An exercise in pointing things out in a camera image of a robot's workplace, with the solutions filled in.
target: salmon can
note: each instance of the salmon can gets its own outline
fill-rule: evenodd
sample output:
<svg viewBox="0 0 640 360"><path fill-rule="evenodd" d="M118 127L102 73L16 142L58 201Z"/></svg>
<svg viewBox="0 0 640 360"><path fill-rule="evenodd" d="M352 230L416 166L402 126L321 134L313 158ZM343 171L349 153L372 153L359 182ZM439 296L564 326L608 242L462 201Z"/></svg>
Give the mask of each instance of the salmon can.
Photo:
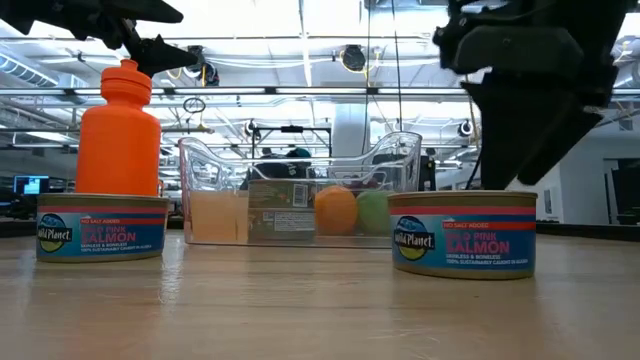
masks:
<svg viewBox="0 0 640 360"><path fill-rule="evenodd" d="M460 279L531 277L537 194L436 191L389 196L397 269Z"/></svg>
<svg viewBox="0 0 640 360"><path fill-rule="evenodd" d="M162 254L169 200L98 194L38 197L36 256L45 262L100 262Z"/></svg>

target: table surface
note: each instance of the table surface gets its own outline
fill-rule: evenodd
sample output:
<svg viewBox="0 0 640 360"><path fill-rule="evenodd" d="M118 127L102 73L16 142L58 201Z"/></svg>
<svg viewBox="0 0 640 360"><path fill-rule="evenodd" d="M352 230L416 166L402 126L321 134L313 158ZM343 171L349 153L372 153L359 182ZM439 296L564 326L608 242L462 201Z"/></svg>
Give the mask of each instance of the table surface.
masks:
<svg viewBox="0 0 640 360"><path fill-rule="evenodd" d="M533 279L394 270L390 251L185 246L102 264L0 239L2 359L638 359L640 245L538 237Z"/></svg>

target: orange water bottle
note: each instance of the orange water bottle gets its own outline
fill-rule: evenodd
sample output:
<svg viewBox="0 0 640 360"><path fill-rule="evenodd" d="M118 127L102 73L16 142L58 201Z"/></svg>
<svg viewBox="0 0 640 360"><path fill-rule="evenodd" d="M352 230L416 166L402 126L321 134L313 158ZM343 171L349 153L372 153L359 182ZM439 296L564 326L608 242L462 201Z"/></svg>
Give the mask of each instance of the orange water bottle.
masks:
<svg viewBox="0 0 640 360"><path fill-rule="evenodd" d="M151 79L132 60L102 72L107 105L82 116L76 192L157 196L160 123L142 111Z"/></svg>

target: wild planet logo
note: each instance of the wild planet logo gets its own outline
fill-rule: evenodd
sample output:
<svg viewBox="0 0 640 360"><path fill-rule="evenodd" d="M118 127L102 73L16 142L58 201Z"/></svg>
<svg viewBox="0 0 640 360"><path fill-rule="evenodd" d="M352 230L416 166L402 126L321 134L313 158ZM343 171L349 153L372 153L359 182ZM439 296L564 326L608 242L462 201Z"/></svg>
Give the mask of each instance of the wild planet logo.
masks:
<svg viewBox="0 0 640 360"><path fill-rule="evenodd" d="M422 258L429 250L436 249L433 233L427 231L424 224L413 216L403 216L393 231L393 243L407 260Z"/></svg>
<svg viewBox="0 0 640 360"><path fill-rule="evenodd" d="M65 243L71 242L72 229L65 225L60 216L45 214L38 224L37 237L40 248L53 253L60 250Z"/></svg>

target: person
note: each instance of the person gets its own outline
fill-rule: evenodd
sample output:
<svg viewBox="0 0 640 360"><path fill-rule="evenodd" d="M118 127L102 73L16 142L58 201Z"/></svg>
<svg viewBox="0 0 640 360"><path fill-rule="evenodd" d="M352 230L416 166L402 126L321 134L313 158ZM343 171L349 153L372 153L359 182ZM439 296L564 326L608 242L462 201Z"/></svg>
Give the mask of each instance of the person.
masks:
<svg viewBox="0 0 640 360"><path fill-rule="evenodd" d="M295 148L289 151L286 155L279 155L271 153L270 151L265 154L263 151L263 156L261 159L287 159L287 158L310 158L311 154L309 151L302 148ZM255 167L267 178L269 179L302 179L306 178L306 170L309 167L310 163L308 162L286 162L282 161L279 163L261 163L257 164ZM264 179L258 171L247 170L247 175L240 185L240 190L249 190L249 181Z"/></svg>

